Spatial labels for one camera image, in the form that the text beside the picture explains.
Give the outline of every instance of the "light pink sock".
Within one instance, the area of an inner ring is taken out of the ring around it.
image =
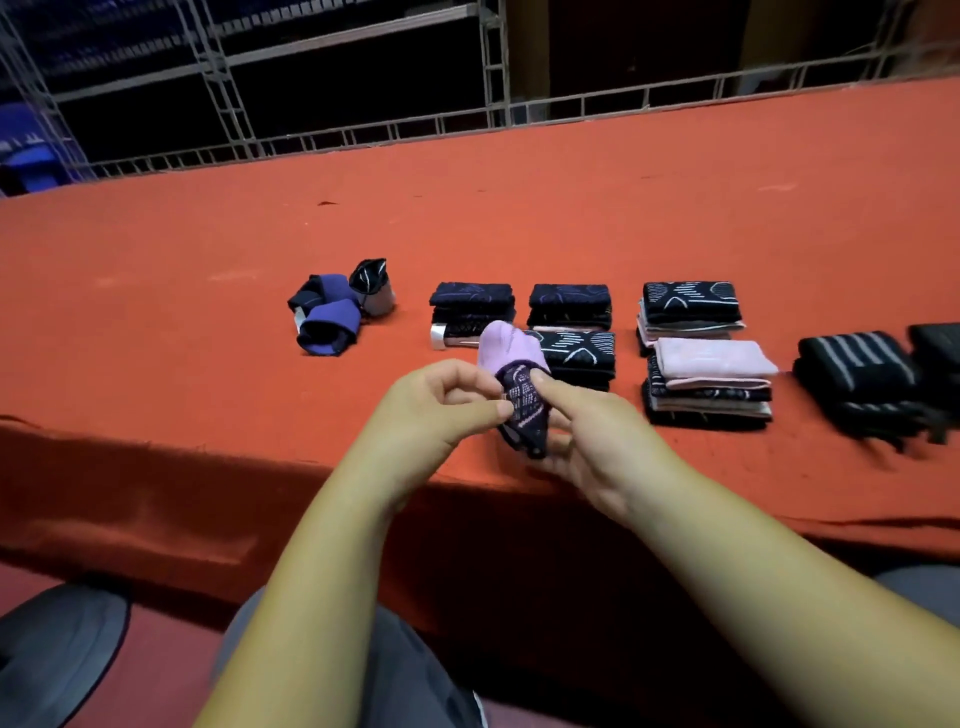
[[[668,389],[691,386],[760,388],[778,373],[756,341],[661,338],[657,363]]]

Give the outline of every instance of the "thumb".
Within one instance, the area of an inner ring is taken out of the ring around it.
[[[507,400],[445,404],[444,438],[454,445],[465,437],[503,425],[512,414],[514,414],[514,406]]]
[[[540,369],[534,369],[530,378],[540,396],[563,412],[569,420],[573,420],[583,409],[586,391],[581,387],[558,381]]]

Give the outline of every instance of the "black sock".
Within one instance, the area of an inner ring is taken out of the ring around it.
[[[530,380],[530,370],[539,368],[530,361],[513,361],[496,373],[507,399],[514,404],[514,414],[498,428],[500,434],[511,448],[526,452],[534,460],[546,457],[550,414],[549,405]]]

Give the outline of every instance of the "stack of folded socks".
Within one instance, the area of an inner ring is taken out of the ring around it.
[[[658,339],[729,339],[746,328],[733,284],[725,280],[686,280],[643,284],[636,338],[646,356]]]
[[[616,376],[613,334],[609,331],[527,331],[540,349],[553,377],[577,387],[610,391]]]
[[[612,322],[606,285],[538,283],[530,293],[527,328],[534,331],[609,331]]]
[[[516,316],[510,283],[441,283],[430,297],[434,349],[480,345],[480,334],[493,321],[512,323]]]
[[[643,403],[654,425],[763,429],[777,366],[756,341],[661,338],[647,358]]]
[[[929,427],[920,372],[889,334],[816,336],[801,339],[798,349],[794,375],[844,434],[876,437],[902,452],[903,438]]]
[[[906,332],[923,370],[923,400],[960,420],[960,324],[920,324]]]
[[[384,316],[395,304],[382,257],[360,261],[349,279],[339,273],[310,276],[287,301],[297,343],[316,356],[339,356],[356,343],[364,316]]]

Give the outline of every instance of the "right hand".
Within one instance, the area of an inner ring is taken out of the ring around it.
[[[539,369],[540,396],[553,406],[547,456],[533,466],[573,483],[601,513],[632,527],[637,493],[684,461],[622,397],[574,387]]]

